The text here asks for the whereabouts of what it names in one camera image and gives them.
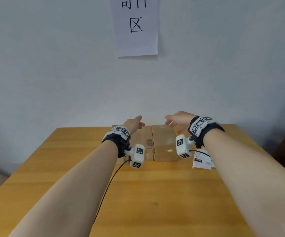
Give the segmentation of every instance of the person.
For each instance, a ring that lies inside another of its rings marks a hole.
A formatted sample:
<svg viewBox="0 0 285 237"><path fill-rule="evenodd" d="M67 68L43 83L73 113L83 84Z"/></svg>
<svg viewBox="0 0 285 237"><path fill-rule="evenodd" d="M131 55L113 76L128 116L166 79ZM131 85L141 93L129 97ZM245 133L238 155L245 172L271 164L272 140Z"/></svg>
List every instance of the person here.
<svg viewBox="0 0 285 237"><path fill-rule="evenodd" d="M195 117L179 111L166 116L165 124L189 125ZM128 119L123 126L132 135L145 126L141 119ZM285 236L285 168L220 129L208 131L203 141L255 235ZM9 237L89 236L117 156L114 142L101 143L45 193Z"/></svg>

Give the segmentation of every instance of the wire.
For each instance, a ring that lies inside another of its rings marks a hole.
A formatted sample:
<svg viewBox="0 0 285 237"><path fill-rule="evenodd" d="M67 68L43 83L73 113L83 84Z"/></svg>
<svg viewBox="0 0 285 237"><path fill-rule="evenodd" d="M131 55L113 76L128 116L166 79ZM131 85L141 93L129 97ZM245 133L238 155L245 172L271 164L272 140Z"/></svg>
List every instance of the wire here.
<svg viewBox="0 0 285 237"><path fill-rule="evenodd" d="M110 184L111 184L111 182L112 182L114 176L115 176L116 173L120 170L120 168L121 168L126 162L129 162L129 161L131 161L130 157L129 157L128 160L126 160L126 161L117 169L117 171L114 173L112 179L111 179L110 182L108 183L108 186L107 186L107 188L106 188L106 190L105 190L105 193L104 193L103 198L102 198L102 200L101 200L101 204L100 204L100 206L99 206L99 208L98 208L98 211L97 211L97 213L96 213L96 216L95 216L95 219L94 219L93 223L95 222L95 220L96 220L96 218L97 218L97 216L98 216L98 214L99 214L99 211L100 211L101 205L102 205L102 203L103 203L104 197L105 197L105 195L106 195L106 192L107 192L107 190L108 190L108 188L109 188L109 186L110 186Z"/></svg>
<svg viewBox="0 0 285 237"><path fill-rule="evenodd" d="M202 152L202 151L198 151L198 150L189 150L189 151L195 151L195 152L199 152L199 153L202 153L202 154L204 154L204 155L209 156L208 154L206 154L206 153L204 153L204 152Z"/></svg>

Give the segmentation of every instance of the gray wall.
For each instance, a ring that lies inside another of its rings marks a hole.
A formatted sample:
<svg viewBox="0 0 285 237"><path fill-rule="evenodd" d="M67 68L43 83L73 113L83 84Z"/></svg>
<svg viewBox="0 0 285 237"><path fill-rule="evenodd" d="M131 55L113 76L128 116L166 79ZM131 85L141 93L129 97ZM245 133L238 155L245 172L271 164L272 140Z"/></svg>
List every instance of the gray wall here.
<svg viewBox="0 0 285 237"><path fill-rule="evenodd" d="M117 58L109 0L0 0L0 169L56 127L178 110L285 134L285 0L161 0L159 55Z"/></svg>

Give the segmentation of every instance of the wristband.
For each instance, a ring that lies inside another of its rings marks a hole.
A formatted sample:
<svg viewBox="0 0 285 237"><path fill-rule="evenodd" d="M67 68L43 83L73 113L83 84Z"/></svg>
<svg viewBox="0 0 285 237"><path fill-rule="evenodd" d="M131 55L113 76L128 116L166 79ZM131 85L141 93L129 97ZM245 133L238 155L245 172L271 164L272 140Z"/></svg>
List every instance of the wristband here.
<svg viewBox="0 0 285 237"><path fill-rule="evenodd" d="M129 149L130 135L129 130L121 125L113 127L103 137L102 143L106 140L113 141L118 149L118 158L124 157L124 151Z"/></svg>
<svg viewBox="0 0 285 237"><path fill-rule="evenodd" d="M188 132L192 135L196 148L204 146L204 136L212 129L220 129L225 132L219 123L208 116L196 116L191 120Z"/></svg>

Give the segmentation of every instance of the table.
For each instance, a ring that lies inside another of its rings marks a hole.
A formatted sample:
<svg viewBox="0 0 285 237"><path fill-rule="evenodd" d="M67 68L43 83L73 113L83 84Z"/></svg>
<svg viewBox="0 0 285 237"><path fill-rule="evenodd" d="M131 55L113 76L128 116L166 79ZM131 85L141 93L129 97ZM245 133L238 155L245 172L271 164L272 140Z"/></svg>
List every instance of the table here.
<svg viewBox="0 0 285 237"><path fill-rule="evenodd" d="M232 137L263 152L236 125L222 126ZM8 236L57 180L101 143L109 128L57 128L0 187L0 237ZM109 187L90 236L253 234L218 172L192 169L189 158L146 161L140 169L123 166Z"/></svg>

